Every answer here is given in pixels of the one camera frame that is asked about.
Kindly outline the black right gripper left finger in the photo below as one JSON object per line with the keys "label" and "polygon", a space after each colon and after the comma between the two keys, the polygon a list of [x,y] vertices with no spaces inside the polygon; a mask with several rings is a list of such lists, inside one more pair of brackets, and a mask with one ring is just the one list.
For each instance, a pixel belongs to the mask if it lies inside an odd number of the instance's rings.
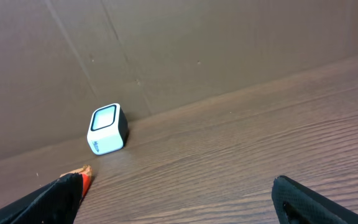
{"label": "black right gripper left finger", "polygon": [[0,224],[74,222],[83,198],[83,176],[67,174],[0,209]]}

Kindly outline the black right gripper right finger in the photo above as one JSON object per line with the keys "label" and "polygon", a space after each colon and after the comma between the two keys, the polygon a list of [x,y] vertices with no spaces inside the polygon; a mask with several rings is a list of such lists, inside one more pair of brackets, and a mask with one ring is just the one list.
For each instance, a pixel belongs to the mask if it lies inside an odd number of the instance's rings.
{"label": "black right gripper right finger", "polygon": [[358,224],[358,214],[284,175],[273,182],[272,201],[281,224]]}

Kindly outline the orange spaghetti packet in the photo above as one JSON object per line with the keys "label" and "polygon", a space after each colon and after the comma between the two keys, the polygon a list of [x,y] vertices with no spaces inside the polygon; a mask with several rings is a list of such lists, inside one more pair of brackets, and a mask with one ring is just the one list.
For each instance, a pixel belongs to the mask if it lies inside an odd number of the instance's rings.
{"label": "orange spaghetti packet", "polygon": [[93,177],[93,170],[90,165],[84,165],[82,168],[75,169],[69,171],[67,173],[61,174],[60,177],[63,177],[67,174],[81,174],[83,178],[83,190],[82,190],[82,198],[85,197],[88,189],[90,188],[92,177]]}

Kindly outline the white barcode scanner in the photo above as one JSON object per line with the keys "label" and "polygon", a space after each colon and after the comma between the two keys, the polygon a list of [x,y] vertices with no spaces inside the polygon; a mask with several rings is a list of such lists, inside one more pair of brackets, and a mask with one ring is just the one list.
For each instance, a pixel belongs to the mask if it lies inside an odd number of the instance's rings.
{"label": "white barcode scanner", "polygon": [[119,103],[98,108],[92,114],[86,136],[96,155],[103,155],[122,149],[127,141],[129,126]]}

